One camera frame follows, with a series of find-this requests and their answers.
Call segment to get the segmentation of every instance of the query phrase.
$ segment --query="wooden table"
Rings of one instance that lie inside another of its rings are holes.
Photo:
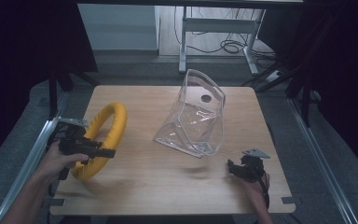
[[[51,206],[57,216],[211,215],[253,213],[238,179],[227,170],[227,159],[240,164],[244,149],[259,148],[271,174],[270,213],[292,213],[284,204],[291,197],[281,163],[271,141],[255,92],[246,87],[225,87],[224,143],[214,156],[201,159],[153,141],[168,116],[180,87],[98,86],[85,118],[90,121],[107,104],[121,102],[128,121],[116,156],[100,173],[80,181],[68,175],[58,186]],[[111,125],[101,129],[103,141]]]

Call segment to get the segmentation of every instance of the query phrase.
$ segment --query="black cable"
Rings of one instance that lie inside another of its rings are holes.
[[[254,52],[255,54],[273,54],[273,55],[275,55],[274,51],[265,52],[265,51],[259,51],[259,50],[252,49],[252,52]]]
[[[252,49],[252,55],[257,58],[255,60],[256,64],[262,68],[268,68],[268,66],[262,65],[260,61],[278,61],[274,52],[261,52]]]
[[[269,67],[267,70],[266,70],[266,73],[264,73],[264,75],[262,77],[264,78],[261,78],[261,76],[251,85],[251,87],[256,90],[257,86],[263,82],[273,71],[277,70],[279,67],[281,67],[281,64],[280,63],[275,63],[273,64],[274,66],[271,66]]]
[[[260,73],[257,77],[254,77],[254,78],[251,78],[251,79],[245,81],[244,83],[242,83],[241,86],[244,87],[244,86],[247,86],[249,83],[251,83],[250,87],[255,88],[255,86],[257,86],[257,84],[258,84],[258,83],[255,83],[257,80],[261,79],[262,77],[264,77],[266,75],[269,75],[270,72],[276,70],[280,66],[281,66],[281,63],[275,62],[269,68],[267,68],[262,73]]]
[[[236,14],[236,17],[238,18],[238,15],[239,15],[239,12],[240,12],[240,9],[237,11],[237,14]],[[177,30],[176,30],[176,7],[174,8],[174,13],[173,13],[173,28],[174,28],[174,31],[175,31],[175,37],[176,37],[176,41],[179,43],[179,44],[182,44],[180,41],[179,41],[179,37],[178,37],[178,34],[177,34]],[[243,39],[243,41],[245,42],[244,44],[241,43],[240,41],[236,41],[236,40],[231,40],[230,38],[232,37],[232,33],[228,34],[226,39],[221,41],[220,42],[220,48],[219,49],[214,49],[214,50],[203,50],[203,49],[198,49],[198,48],[195,48],[193,46],[186,46],[187,48],[190,48],[190,49],[194,49],[194,50],[198,50],[200,52],[203,52],[203,53],[214,53],[214,52],[217,52],[221,49],[223,49],[225,52],[227,53],[230,53],[230,54],[236,54],[236,53],[239,53],[240,51],[242,51],[245,47],[246,47],[246,40],[245,38],[241,35],[241,34],[238,34],[240,35],[240,37]]]
[[[199,7],[199,14],[201,15],[201,17],[203,18],[203,15],[201,13],[201,7]],[[191,17],[193,17],[193,7],[191,7]],[[191,32],[192,35],[205,35],[208,34],[208,32],[199,32],[199,33],[194,33]]]
[[[260,176],[257,174],[255,169],[249,163],[246,162],[245,165],[247,165],[247,167],[252,171],[252,173],[256,177],[258,183],[260,184],[261,189],[263,190],[263,197],[264,197],[264,200],[266,202],[266,207],[267,207],[267,209],[269,209],[269,189],[268,189],[268,187],[266,187],[266,185],[264,184],[263,180],[260,178]],[[268,183],[267,173],[264,171],[263,175],[266,177],[266,184],[267,184]]]
[[[245,12],[246,12],[246,8],[243,9],[243,12],[242,12],[242,19],[243,17],[245,16]]]
[[[252,20],[254,14],[255,14],[255,9],[253,9],[253,11],[252,11],[251,20]]]

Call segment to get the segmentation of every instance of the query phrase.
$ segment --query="electrical wire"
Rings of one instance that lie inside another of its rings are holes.
[[[251,170],[253,175],[255,176],[256,180],[260,184],[261,189],[263,190],[263,197],[266,202],[266,207],[269,209],[269,182],[267,180],[267,173],[263,170],[263,176],[266,178],[266,184],[264,184],[261,177],[258,175],[258,173],[255,171],[255,168],[249,164],[248,162],[245,163],[245,165]]]
[[[245,16],[246,8],[242,12],[242,18]]]
[[[261,68],[268,68],[268,66],[261,64],[260,63],[261,61],[273,61],[273,62],[278,61],[275,52],[262,52],[252,49],[252,55],[257,58],[255,62]]]
[[[237,12],[235,13],[235,16],[234,16],[234,12],[233,12],[234,8],[232,8],[227,13],[225,18],[228,17],[229,13],[232,13],[232,18],[237,19],[239,14],[240,14],[240,10],[241,10],[240,8],[237,8]],[[178,34],[177,34],[177,30],[176,30],[176,7],[174,8],[174,13],[173,13],[173,28],[174,28],[174,32],[175,32],[176,41],[181,45],[182,43],[181,43],[181,41],[179,41],[179,37],[178,37]],[[202,33],[199,33],[199,34],[196,34],[196,35],[204,35],[204,34],[207,34],[207,33],[208,32],[202,32]],[[248,36],[247,36],[246,39],[245,39],[241,34],[237,34],[237,35],[239,35],[242,38],[244,43],[241,43],[238,40],[232,40],[233,34],[230,33],[230,34],[227,35],[225,40],[220,42],[220,48],[219,49],[203,50],[203,49],[195,48],[193,46],[186,46],[186,47],[190,48],[190,49],[200,51],[200,52],[203,52],[203,53],[214,53],[214,52],[217,52],[217,51],[223,49],[225,52],[227,52],[229,54],[237,54],[237,53],[241,52],[247,46],[247,38],[248,38]]]
[[[257,85],[263,81],[264,79],[262,77],[265,77],[266,75],[269,75],[271,72],[277,70],[281,66],[281,63],[275,62],[270,67],[268,67],[266,70],[264,70],[262,73],[260,73],[257,77],[251,78],[244,83],[242,83],[242,87],[248,86],[255,89]]]

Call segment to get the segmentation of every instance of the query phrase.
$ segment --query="transparent plastic bag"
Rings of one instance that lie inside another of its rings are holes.
[[[214,155],[223,142],[225,101],[216,83],[202,72],[189,69],[154,140],[198,158]]]

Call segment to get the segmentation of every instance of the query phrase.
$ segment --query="dark floor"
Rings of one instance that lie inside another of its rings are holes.
[[[90,74],[105,85],[181,85],[177,58],[153,56],[120,57],[96,56],[99,74]],[[240,86],[252,78],[243,58],[189,59],[187,68],[210,76],[219,86]],[[64,116],[82,119],[93,87],[72,76],[75,88],[70,93]],[[287,83],[258,93],[266,122],[272,133],[289,187],[296,202],[293,214],[273,214],[276,223],[345,223],[339,203],[325,181],[318,162],[302,133],[296,116],[284,94]],[[16,127],[0,148],[0,205],[34,141],[48,117],[48,83],[33,87],[31,100]],[[342,188],[358,220],[358,160],[351,149],[319,113],[317,105],[310,107],[310,129],[321,148],[334,178]],[[38,223],[47,223],[46,198]],[[61,217],[50,216],[50,223]],[[93,217],[92,223],[253,223],[252,215],[219,217]]]

